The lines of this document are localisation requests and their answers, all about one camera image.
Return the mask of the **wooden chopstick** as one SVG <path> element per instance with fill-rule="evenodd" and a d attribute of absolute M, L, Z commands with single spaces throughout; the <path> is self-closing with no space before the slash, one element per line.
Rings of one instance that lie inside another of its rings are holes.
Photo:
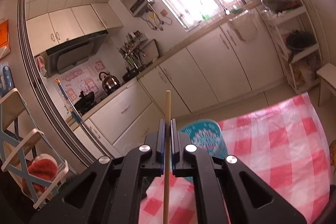
<path fill-rule="evenodd" d="M 165 111 L 165 169 L 163 195 L 163 224 L 169 223 L 169 181 L 170 181 L 170 120 L 171 120 L 171 91 L 166 91 Z"/>

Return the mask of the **kitchen faucet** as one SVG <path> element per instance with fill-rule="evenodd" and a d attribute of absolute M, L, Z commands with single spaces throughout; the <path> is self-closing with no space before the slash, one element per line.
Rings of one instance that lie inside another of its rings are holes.
<path fill-rule="evenodd" d="M 215 2 L 223 9 L 226 15 L 230 14 L 230 11 L 223 5 L 221 0 L 215 0 Z"/>

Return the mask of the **teal perforated plastic basket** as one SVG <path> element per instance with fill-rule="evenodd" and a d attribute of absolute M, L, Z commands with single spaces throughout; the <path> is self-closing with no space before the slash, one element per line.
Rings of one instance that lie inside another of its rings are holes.
<path fill-rule="evenodd" d="M 189 136 L 189 144 L 203 149 L 213 159 L 216 169 L 219 169 L 223 160 L 228 156 L 220 125 L 211 119 L 201 119 L 187 124 L 179 129 L 181 134 Z"/>

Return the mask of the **red cloth item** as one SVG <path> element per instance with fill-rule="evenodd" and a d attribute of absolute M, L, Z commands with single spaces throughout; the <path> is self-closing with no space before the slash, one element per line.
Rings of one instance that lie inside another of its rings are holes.
<path fill-rule="evenodd" d="M 48 181 L 52 181 L 58 173 L 57 161 L 51 155 L 46 153 L 42 153 L 34 160 L 29 161 L 27 167 L 29 174 Z M 33 183 L 33 187 L 38 197 L 40 197 L 47 189 L 46 186 L 35 183 Z M 31 197 L 31 193 L 25 179 L 22 179 L 22 190 L 26 196 Z"/>

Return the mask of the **pink checkered tablecloth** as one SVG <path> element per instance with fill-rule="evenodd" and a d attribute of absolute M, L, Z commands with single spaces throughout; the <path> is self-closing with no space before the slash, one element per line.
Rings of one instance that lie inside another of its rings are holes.
<path fill-rule="evenodd" d="M 231 155 L 313 223 L 329 201 L 329 146 L 310 96 L 219 121 Z"/>

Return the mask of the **white folding rack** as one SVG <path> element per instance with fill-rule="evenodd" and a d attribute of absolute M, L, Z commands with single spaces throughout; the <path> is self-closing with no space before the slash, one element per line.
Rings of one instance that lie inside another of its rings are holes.
<path fill-rule="evenodd" d="M 13 88 L 1 98 L 1 170 L 8 171 L 21 190 L 22 179 L 25 179 L 31 193 L 31 197 L 27 197 L 34 201 L 34 209 L 40 209 L 47 200 L 51 200 L 58 194 L 58 189 L 65 182 L 70 166 L 52 148 L 33 119 L 31 121 L 34 128 L 25 137 L 19 136 L 18 117 L 23 112 L 28 113 L 29 110 L 18 89 Z M 52 181 L 29 174 L 28 162 L 42 153 L 51 155 L 57 161 L 58 173 Z M 37 196 L 33 183 L 47 187 L 40 197 Z"/>

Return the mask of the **black wok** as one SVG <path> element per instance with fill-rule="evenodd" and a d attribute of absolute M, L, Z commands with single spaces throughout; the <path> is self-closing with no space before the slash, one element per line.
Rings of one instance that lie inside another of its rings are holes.
<path fill-rule="evenodd" d="M 74 104 L 74 107 L 81 115 L 84 115 L 95 105 L 95 94 L 94 92 L 84 94 L 84 92 L 81 91 L 79 98 L 80 99 Z"/>

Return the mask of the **copper kettle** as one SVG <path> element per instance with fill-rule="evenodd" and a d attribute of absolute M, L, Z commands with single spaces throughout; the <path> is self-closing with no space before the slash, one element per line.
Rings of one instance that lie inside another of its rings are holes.
<path fill-rule="evenodd" d="M 110 73 L 100 72 L 98 77 L 102 82 L 102 88 L 108 95 L 112 94 L 121 87 L 120 81 L 117 79 L 117 77 L 111 75 Z"/>

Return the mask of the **black range hood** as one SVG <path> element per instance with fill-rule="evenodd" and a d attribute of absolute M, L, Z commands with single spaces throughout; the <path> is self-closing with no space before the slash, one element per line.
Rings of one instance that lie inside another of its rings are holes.
<path fill-rule="evenodd" d="M 94 32 L 89 35 L 68 40 L 40 53 L 46 65 L 48 76 L 64 73 L 86 62 L 95 55 L 103 42 L 109 37 L 108 31 Z"/>

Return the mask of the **wooden stool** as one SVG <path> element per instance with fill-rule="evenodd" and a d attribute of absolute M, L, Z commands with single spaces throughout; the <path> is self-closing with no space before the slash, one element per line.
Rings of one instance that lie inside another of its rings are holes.
<path fill-rule="evenodd" d="M 320 83 L 318 96 L 319 107 L 327 102 L 332 96 L 336 96 L 335 74 L 336 67 L 331 63 L 327 63 L 317 71 Z"/>

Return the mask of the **white storage shelf rack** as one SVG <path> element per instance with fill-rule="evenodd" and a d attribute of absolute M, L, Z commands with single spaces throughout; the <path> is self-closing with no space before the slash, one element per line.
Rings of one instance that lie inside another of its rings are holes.
<path fill-rule="evenodd" d="M 260 15 L 274 42 L 288 84 L 300 94 L 318 85 L 317 71 L 323 62 L 308 10 L 302 0 L 297 2 L 294 9 L 278 14 L 265 9 Z"/>

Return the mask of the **black pan on shelf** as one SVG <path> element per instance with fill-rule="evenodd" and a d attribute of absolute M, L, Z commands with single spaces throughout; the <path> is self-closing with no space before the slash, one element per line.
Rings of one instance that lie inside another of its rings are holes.
<path fill-rule="evenodd" d="M 297 53 L 311 47 L 315 43 L 316 39 L 310 32 L 299 30 L 291 32 L 285 41 L 287 48 L 291 50 L 288 63 L 291 63 Z"/>

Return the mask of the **plastic bag on cabinet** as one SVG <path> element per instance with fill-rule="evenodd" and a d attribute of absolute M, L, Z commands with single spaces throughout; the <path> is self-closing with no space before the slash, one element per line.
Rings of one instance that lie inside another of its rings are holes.
<path fill-rule="evenodd" d="M 229 19 L 228 26 L 235 32 L 241 41 L 249 42 L 258 36 L 258 30 L 254 19 L 254 13 L 250 10 L 245 10 L 241 14 Z"/>

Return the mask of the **utensil rack on wall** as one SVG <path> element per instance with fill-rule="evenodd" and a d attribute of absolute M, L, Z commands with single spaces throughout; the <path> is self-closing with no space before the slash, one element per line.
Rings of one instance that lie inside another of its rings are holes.
<path fill-rule="evenodd" d="M 147 54 L 144 52 L 141 45 L 147 42 L 148 38 L 140 31 L 128 33 L 126 36 L 126 42 L 123 43 L 121 48 L 117 48 L 118 52 L 122 55 L 125 68 L 130 71 L 142 71 L 144 64 L 141 61 L 141 55 L 144 57 Z"/>

